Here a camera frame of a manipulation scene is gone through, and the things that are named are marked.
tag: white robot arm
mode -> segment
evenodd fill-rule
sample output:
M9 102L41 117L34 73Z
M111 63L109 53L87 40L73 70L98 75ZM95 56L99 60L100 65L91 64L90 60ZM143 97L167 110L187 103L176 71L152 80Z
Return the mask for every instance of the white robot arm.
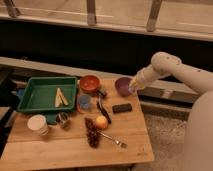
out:
M213 73L182 64L181 59L165 52L152 56L151 64L138 71L130 83L130 91L143 89L157 79L174 76L194 91L203 94L213 90Z
M129 85L134 92L153 81L174 76L201 96L194 103L185 133L180 171L213 170L213 73L182 64L173 55L158 52L151 64L138 71Z

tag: pink bowl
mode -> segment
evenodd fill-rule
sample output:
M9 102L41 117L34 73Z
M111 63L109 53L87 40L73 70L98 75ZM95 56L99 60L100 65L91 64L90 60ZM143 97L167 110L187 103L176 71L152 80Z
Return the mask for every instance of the pink bowl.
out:
M120 96L126 97L131 94L131 92L129 92L130 81L131 79L128 77L121 77L115 81L115 88Z

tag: wooden table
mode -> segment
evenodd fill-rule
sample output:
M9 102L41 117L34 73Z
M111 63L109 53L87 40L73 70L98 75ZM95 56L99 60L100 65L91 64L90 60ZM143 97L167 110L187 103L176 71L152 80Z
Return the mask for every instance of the wooden table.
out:
M46 138L29 130L27 121L30 116L19 113L1 157L0 170L41 170L153 161L152 147L138 96L134 94L120 97L114 88L114 81L101 80L101 85L108 92L103 105L112 119L112 124L104 132L128 144L127 148L120 148L104 137L101 138L98 148L88 145L84 118L95 119L100 115L94 97L90 111L72 114L69 130L62 130L57 125L49 126L50 131ZM114 115L112 105L122 103L131 103L133 111Z

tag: white cup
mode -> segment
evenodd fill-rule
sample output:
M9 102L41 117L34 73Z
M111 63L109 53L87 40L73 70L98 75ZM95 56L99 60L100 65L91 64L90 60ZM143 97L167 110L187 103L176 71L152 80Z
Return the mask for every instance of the white cup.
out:
M48 133L48 125L46 118L43 115L34 115L28 122L27 126L30 130L36 132L37 134L44 136Z

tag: green plastic basket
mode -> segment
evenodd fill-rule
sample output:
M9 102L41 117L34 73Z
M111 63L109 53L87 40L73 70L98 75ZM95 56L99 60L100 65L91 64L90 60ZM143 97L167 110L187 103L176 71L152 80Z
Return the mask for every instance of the green plastic basket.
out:
M60 88L67 106L55 107L56 90ZM32 77L29 79L17 111L26 114L72 112L75 107L76 77Z

